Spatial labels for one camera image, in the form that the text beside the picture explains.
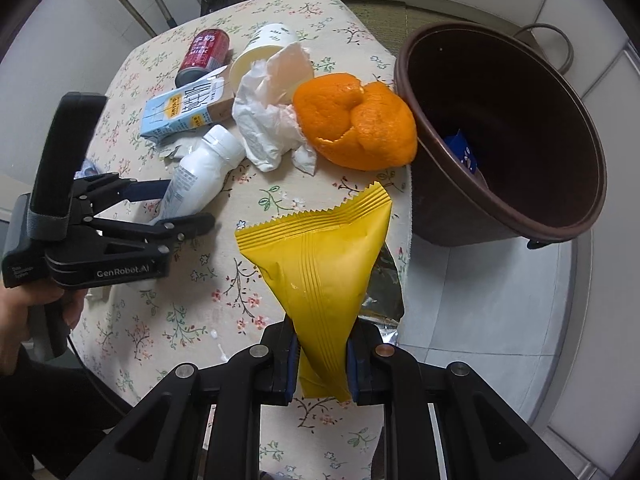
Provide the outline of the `left hand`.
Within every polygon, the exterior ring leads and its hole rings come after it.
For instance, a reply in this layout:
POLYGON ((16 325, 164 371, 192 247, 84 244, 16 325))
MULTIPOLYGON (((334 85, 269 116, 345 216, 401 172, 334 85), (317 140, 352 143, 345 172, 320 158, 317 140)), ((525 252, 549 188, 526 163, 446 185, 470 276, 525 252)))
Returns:
POLYGON ((73 330, 84 310, 86 293, 85 289, 74 292, 64 290, 50 280, 41 280, 15 288, 5 288, 1 285, 1 374, 9 376, 14 373, 22 343, 30 338, 28 328, 30 307, 60 300, 63 307, 62 318, 73 330))

